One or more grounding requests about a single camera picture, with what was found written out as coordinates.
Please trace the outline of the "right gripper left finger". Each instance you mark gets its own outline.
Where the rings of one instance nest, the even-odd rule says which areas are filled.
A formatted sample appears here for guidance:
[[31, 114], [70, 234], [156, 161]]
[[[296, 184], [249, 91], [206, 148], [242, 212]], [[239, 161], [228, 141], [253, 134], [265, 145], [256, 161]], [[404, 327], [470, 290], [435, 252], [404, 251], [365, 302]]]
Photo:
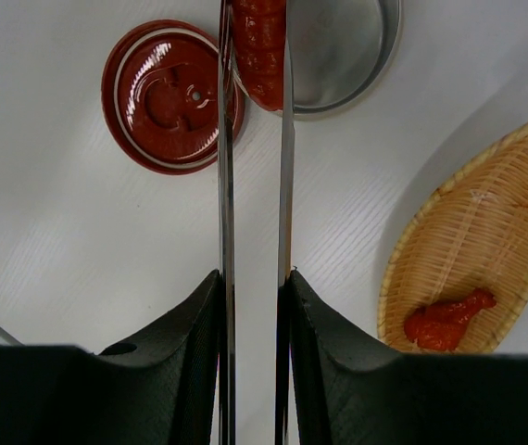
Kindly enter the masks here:
[[207, 444], [215, 399], [220, 276], [92, 354], [0, 347], [0, 444]]

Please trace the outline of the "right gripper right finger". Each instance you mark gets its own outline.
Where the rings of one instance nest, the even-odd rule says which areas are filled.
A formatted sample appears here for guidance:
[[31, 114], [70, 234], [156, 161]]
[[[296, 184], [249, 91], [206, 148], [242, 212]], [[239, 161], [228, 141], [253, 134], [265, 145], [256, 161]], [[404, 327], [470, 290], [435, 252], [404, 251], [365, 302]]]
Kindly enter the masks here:
[[279, 444], [290, 403], [303, 444], [528, 444], [528, 355], [399, 352], [292, 271], [277, 299]]

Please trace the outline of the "red octopus sausage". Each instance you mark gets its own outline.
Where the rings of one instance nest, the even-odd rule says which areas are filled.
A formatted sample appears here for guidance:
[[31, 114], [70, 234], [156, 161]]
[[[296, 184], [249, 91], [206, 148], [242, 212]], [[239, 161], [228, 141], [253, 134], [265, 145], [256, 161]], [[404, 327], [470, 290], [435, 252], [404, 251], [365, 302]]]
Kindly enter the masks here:
[[453, 351], [464, 337], [471, 319], [496, 305], [490, 291], [475, 288], [462, 300], [438, 301], [419, 307], [404, 322], [404, 333], [409, 342], [421, 349]]

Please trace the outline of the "metal tongs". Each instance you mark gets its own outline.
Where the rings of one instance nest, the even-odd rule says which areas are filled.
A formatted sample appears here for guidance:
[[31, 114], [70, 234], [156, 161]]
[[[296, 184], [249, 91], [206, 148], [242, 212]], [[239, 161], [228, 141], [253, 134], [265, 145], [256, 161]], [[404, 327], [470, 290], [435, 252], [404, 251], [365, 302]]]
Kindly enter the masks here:
[[[276, 311], [274, 442], [287, 442], [290, 359], [289, 279], [292, 270], [292, 219], [295, 171], [295, 101], [293, 61], [287, 26], [283, 55], [282, 149], [280, 172], [278, 295]], [[221, 306], [219, 355], [219, 444], [236, 442], [235, 263], [233, 201], [233, 76], [232, 3], [220, 3], [218, 61], [218, 196]]]

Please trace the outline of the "red round lid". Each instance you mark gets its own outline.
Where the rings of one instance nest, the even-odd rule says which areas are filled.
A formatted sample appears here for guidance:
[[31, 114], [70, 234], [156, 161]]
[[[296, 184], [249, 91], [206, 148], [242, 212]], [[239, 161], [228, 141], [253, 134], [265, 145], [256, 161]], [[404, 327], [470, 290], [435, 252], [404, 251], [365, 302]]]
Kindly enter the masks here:
[[184, 175], [217, 159], [216, 39], [175, 19], [143, 23], [111, 50], [101, 103], [112, 137], [150, 171]]

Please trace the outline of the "red sausage piece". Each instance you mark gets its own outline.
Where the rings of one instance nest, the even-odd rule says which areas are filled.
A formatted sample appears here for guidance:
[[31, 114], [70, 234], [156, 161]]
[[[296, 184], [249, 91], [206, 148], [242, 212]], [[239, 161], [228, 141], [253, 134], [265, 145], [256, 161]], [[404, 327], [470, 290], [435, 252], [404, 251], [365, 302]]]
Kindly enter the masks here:
[[246, 93], [261, 108], [283, 108], [284, 0], [232, 2], [235, 63]]

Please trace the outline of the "woven bamboo boat tray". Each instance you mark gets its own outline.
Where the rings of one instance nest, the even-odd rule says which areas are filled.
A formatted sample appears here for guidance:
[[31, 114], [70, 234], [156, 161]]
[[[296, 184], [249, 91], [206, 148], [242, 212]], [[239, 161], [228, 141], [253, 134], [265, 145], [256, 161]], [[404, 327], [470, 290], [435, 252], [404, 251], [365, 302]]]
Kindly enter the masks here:
[[494, 351], [528, 302], [528, 122], [455, 172], [410, 220], [383, 275], [379, 339], [418, 351], [405, 333], [410, 315], [477, 288], [496, 304], [470, 319], [457, 353]]

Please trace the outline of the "brown-banded steel container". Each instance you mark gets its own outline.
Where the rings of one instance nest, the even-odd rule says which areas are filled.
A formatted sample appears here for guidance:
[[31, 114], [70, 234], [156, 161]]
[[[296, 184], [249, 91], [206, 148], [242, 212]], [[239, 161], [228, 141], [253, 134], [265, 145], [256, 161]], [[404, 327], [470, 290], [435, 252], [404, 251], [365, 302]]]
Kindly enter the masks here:
[[403, 15], [401, 1], [290, 1], [295, 118], [320, 120], [370, 92], [396, 54]]

